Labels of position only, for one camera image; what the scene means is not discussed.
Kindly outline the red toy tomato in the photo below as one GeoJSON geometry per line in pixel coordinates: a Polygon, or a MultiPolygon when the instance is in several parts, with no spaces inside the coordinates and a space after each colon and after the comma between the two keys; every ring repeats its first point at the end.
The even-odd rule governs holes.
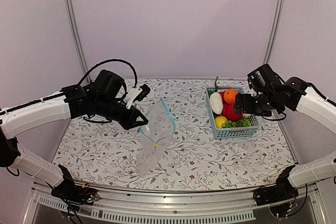
{"type": "Polygon", "coordinates": [[[233,104],[226,104],[223,105],[223,111],[221,113],[226,119],[237,122],[243,118],[242,114],[236,114],[234,110],[233,104]]]}

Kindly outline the green toy grapes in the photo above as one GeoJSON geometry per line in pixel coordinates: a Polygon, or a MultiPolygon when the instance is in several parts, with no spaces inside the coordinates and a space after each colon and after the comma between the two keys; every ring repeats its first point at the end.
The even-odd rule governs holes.
{"type": "Polygon", "coordinates": [[[238,121],[227,120],[224,124],[222,124],[222,128],[250,127],[250,126],[251,123],[246,117],[243,117],[238,121]]]}

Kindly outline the white toy radish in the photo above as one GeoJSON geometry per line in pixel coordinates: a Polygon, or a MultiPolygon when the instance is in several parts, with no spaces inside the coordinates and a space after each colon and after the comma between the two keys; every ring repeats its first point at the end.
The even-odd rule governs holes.
{"type": "Polygon", "coordinates": [[[219,77],[216,76],[215,81],[214,81],[214,90],[209,96],[209,103],[210,103],[213,113],[220,115],[223,111],[224,106],[223,106],[222,96],[218,92],[218,85],[217,85],[218,79],[219,77]]]}

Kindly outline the clear zip top bag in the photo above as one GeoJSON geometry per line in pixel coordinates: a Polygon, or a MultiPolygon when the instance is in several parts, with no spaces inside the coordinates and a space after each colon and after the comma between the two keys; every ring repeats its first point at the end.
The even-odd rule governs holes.
{"type": "Polygon", "coordinates": [[[141,126],[142,148],[137,161],[141,177],[148,175],[156,167],[176,131],[175,121],[163,99],[145,116],[149,122],[141,126]]]}

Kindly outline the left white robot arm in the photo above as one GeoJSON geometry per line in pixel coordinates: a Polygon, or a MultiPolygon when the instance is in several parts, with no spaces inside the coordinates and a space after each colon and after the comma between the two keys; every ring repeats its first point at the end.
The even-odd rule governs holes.
{"type": "Polygon", "coordinates": [[[127,90],[125,80],[119,75],[102,70],[94,82],[80,83],[62,88],[44,98],[1,110],[1,167],[11,167],[39,178],[63,195],[73,200],[78,195],[69,171],[52,164],[30,152],[18,143],[23,132],[51,122],[76,119],[81,116],[90,121],[98,115],[105,123],[118,122],[129,130],[148,123],[146,117],[133,105],[150,93],[144,84],[127,90]]]}

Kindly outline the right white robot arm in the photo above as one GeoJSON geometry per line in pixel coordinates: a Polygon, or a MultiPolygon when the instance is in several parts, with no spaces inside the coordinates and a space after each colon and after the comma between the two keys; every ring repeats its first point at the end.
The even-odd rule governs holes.
{"type": "MultiPolygon", "coordinates": [[[[285,109],[306,115],[332,133],[335,132],[335,103],[325,97],[314,84],[298,77],[287,81],[264,64],[247,75],[249,88],[256,95],[235,96],[235,113],[271,116],[273,110],[281,114],[285,109]]],[[[276,201],[284,200],[292,188],[335,177],[335,152],[302,165],[292,165],[283,170],[271,190],[276,201]]]]}

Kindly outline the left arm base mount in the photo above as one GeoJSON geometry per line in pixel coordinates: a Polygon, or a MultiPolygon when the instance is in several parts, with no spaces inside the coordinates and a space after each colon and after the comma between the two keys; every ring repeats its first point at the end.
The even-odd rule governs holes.
{"type": "Polygon", "coordinates": [[[76,185],[68,169],[62,165],[58,165],[58,167],[62,171],[63,181],[56,187],[49,185],[51,195],[60,198],[68,206],[68,210],[73,211],[79,223],[82,223],[75,206],[93,205],[95,201],[100,199],[98,191],[91,188],[89,183],[76,185]]]}

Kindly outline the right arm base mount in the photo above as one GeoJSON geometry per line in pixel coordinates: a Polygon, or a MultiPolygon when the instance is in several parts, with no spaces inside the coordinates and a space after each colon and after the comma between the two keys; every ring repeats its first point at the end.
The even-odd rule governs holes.
{"type": "Polygon", "coordinates": [[[281,174],[276,179],[276,183],[273,186],[260,186],[253,191],[253,199],[257,206],[273,204],[283,200],[288,200],[287,204],[277,205],[270,207],[269,210],[271,214],[278,219],[288,218],[298,214],[302,208],[305,206],[308,198],[308,185],[305,184],[306,193],[304,196],[303,203],[294,212],[293,209],[295,204],[298,203],[299,192],[296,187],[293,187],[288,178],[290,172],[293,170],[295,165],[286,167],[281,174]]]}

